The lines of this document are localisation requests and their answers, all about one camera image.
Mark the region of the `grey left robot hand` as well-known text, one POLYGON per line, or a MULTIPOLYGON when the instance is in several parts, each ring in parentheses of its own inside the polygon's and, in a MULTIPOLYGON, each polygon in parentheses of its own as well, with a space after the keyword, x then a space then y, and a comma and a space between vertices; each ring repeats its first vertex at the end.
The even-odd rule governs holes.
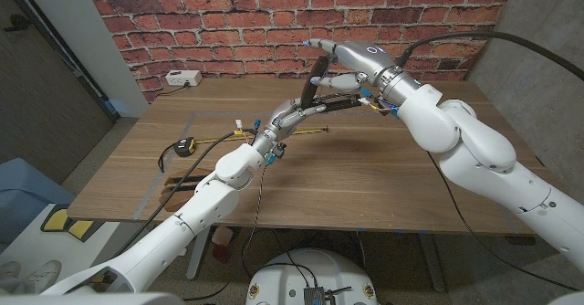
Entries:
POLYGON ((260 132, 252 144, 261 155, 268 153, 278 142, 289 137, 305 118, 321 113, 326 109, 325 104, 302 109, 300 98, 283 102, 273 112, 265 129, 260 132))

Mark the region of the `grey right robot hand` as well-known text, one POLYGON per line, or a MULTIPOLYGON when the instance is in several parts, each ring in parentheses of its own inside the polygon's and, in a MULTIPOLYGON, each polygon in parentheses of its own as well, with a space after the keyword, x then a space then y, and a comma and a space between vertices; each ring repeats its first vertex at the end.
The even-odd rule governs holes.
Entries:
POLYGON ((335 43, 323 38, 304 41, 307 47, 324 50, 341 66, 363 73, 365 80, 380 90, 381 96, 393 103, 403 104, 420 84, 400 66, 381 47, 365 41, 345 41, 335 43))

